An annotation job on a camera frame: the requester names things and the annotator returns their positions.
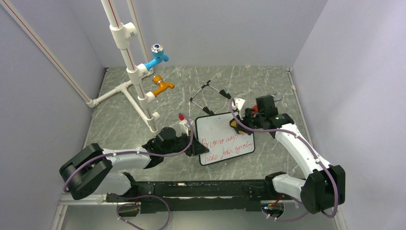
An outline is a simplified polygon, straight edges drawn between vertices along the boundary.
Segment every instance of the blue faucet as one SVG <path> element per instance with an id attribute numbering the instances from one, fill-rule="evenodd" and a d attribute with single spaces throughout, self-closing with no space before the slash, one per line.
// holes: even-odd
<path id="1" fill-rule="evenodd" d="M 157 64 L 161 63 L 162 61 L 165 62 L 169 61 L 168 55 L 164 54 L 164 46 L 162 46 L 161 44 L 158 43 L 154 44 L 151 47 L 151 50 L 152 54 L 154 55 L 154 59 L 144 64 L 148 71 Z"/>

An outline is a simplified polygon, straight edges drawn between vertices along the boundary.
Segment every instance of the red handwriting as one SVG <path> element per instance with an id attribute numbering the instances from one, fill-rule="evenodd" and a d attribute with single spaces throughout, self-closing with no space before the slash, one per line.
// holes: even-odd
<path id="1" fill-rule="evenodd" d="M 254 143 L 248 143 L 248 141 L 247 141 L 245 144 L 240 145 L 240 146 L 238 146 L 238 147 L 235 148 L 236 153 L 239 154 L 241 150 L 246 149 L 246 148 L 248 148 L 248 147 L 251 147 L 251 146 L 253 146 L 253 145 L 254 145 Z"/>
<path id="2" fill-rule="evenodd" d="M 248 142 L 248 141 L 247 141 L 245 144 L 240 145 L 240 146 L 236 146 L 236 147 L 234 147 L 234 148 L 232 149 L 235 140 L 237 140 L 239 136 L 248 136 L 248 134 L 246 134 L 246 133 L 243 133 L 243 134 L 234 134 L 234 135 L 229 136 L 229 137 L 227 137 L 227 138 L 218 139 L 218 140 L 213 140 L 213 141 L 209 141 L 209 142 L 207 142 L 206 138 L 204 138 L 204 139 L 202 139 L 202 142 L 201 142 L 201 143 L 202 143 L 204 146 L 206 146 L 207 148 L 209 148 L 209 149 L 210 149 L 210 152 L 213 153 L 213 151 L 214 151 L 214 149 L 215 149 L 216 146 L 221 146 L 221 145 L 225 144 L 226 142 L 228 142 L 227 145 L 228 145 L 229 147 L 228 147 L 227 149 L 225 149 L 225 148 L 223 147 L 222 156 L 221 156 L 221 158 L 220 158 L 220 160 L 222 160 L 223 158 L 229 158 L 229 157 L 231 157 L 231 154 L 232 154 L 232 153 L 238 155 L 242 150 L 244 150 L 244 149 L 246 149 L 246 148 L 250 148 L 250 147 L 252 147 L 252 146 L 254 145 L 253 142 Z M 205 162 L 217 161 L 217 156 L 218 156 L 217 154 L 208 156 L 208 157 L 205 158 L 205 159 L 206 159 Z"/>
<path id="3" fill-rule="evenodd" d="M 220 139 L 220 140 L 213 140 L 213 141 L 209 141 L 207 142 L 206 138 L 204 138 L 202 140 L 202 144 L 204 146 L 206 146 L 207 148 L 211 148 L 211 150 L 213 151 L 216 147 L 216 145 L 222 145 L 224 142 L 224 139 Z"/>
<path id="4" fill-rule="evenodd" d="M 240 145 L 240 146 L 236 146 L 234 149 L 224 149 L 224 147 L 223 147 L 223 155 L 221 156 L 221 159 L 220 160 L 222 160 L 223 159 L 223 157 L 224 156 L 227 156 L 227 155 L 231 155 L 231 153 L 236 153 L 236 154 L 239 154 L 240 152 L 241 152 L 241 150 L 244 150 L 244 149 L 246 149 L 246 148 L 249 148 L 249 147 L 251 147 L 251 146 L 253 146 L 254 145 L 254 143 L 253 142 L 246 142 L 245 144 L 243 144 L 243 145 Z"/>
<path id="5" fill-rule="evenodd" d="M 230 155 L 232 152 L 233 152 L 233 151 L 230 150 L 230 149 L 227 149 L 227 150 L 224 151 L 224 147 L 223 147 L 223 155 L 221 156 L 221 159 L 220 159 L 220 160 L 222 160 L 224 156 Z"/>
<path id="6" fill-rule="evenodd" d="M 212 155 L 212 156 L 206 157 L 206 162 L 215 161 L 215 160 L 217 160 L 217 155 Z"/>

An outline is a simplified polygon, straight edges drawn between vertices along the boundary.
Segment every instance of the marble floor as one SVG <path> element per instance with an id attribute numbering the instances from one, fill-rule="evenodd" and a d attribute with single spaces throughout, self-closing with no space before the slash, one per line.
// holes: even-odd
<path id="1" fill-rule="evenodd" d="M 175 84 L 152 103 L 151 111 L 157 111 L 161 129 L 178 122 L 178 113 L 189 113 L 189 98 L 215 74 L 221 75 L 221 87 L 233 97 L 244 98 L 254 105 L 255 98 L 276 92 L 283 99 L 276 102 L 279 113 L 289 114 L 306 138 L 297 99 L 284 67 L 246 68 L 244 66 L 157 66 L 154 75 Z M 157 88 L 152 77 L 143 79 L 145 91 Z M 125 68 L 109 68 L 101 93 L 106 93 L 122 82 L 128 81 Z M 216 80 L 213 86 L 220 88 Z M 135 88 L 129 92 L 136 98 Z M 196 98 L 199 104 L 207 105 L 217 113 L 228 112 L 228 100 L 211 89 L 204 89 Z M 191 118 L 206 115 L 199 107 L 191 105 Z M 154 136 L 122 93 L 100 103 L 95 109 L 87 143 L 98 143 L 106 149 L 131 149 L 145 144 Z M 267 133 L 255 134 L 256 150 L 253 153 L 201 166 L 198 157 L 186 155 L 165 158 L 163 163 L 151 169 L 128 170 L 137 181 L 195 181 L 195 180 L 239 180 L 264 179 L 266 175 L 284 171 L 295 177 L 303 174 L 288 151 Z"/>

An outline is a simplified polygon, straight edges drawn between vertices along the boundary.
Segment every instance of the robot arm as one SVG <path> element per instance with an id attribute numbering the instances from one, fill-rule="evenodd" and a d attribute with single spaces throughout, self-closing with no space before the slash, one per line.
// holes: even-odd
<path id="1" fill-rule="evenodd" d="M 66 162 L 59 173 L 66 182 L 79 167 L 84 166 L 68 183 L 69 192 L 75 200 L 83 199 L 92 193 L 114 193 L 124 196 L 129 193 L 138 194 L 135 179 L 129 173 L 119 171 L 152 168 L 163 162 L 164 155 L 184 150 L 191 138 L 185 134 L 189 132 L 185 122 L 184 120 L 179 123 L 182 130 L 179 137 L 173 128 L 165 127 L 147 144 L 135 149 L 111 150 L 102 149 L 97 143 L 90 144 Z M 209 149 L 194 137 L 192 145 L 185 151 L 188 156 L 207 152 Z M 84 165 L 96 157 L 99 159 Z"/>
<path id="2" fill-rule="evenodd" d="M 272 96 L 262 96 L 256 99 L 257 105 L 248 108 L 245 101 L 236 99 L 232 104 L 234 111 L 238 112 L 237 119 L 251 129 L 263 128 L 264 130 L 274 129 L 270 132 L 273 138 L 277 139 L 293 156 L 306 180 L 298 179 L 287 175 L 285 172 L 276 172 L 265 178 L 265 190 L 268 194 L 286 194 L 303 202 L 305 208 L 312 214 L 323 211 L 334 206 L 334 192 L 332 182 L 319 162 L 326 166 L 333 176 L 338 188 L 338 204 L 345 200 L 345 172 L 340 166 L 332 166 L 314 150 L 308 142 L 299 140 L 301 135 L 294 121 L 287 114 L 278 114 L 278 109 Z M 252 134 L 233 119 L 230 121 L 231 127 L 239 134 L 245 132 Z M 317 159 L 313 156 L 305 143 L 312 148 Z"/>

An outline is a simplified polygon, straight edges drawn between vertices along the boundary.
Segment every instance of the orange faucet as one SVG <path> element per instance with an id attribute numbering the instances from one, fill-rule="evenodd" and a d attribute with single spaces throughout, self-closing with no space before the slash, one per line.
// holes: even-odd
<path id="1" fill-rule="evenodd" d="M 171 89 L 173 89 L 175 87 L 175 85 L 172 83 L 164 82 L 161 75 L 154 76 L 154 78 L 152 79 L 152 82 L 155 83 L 157 86 L 159 86 L 159 88 L 157 90 L 152 92 L 155 95 L 155 97 L 158 97 L 158 95 L 160 93 L 164 92 L 168 87 Z"/>

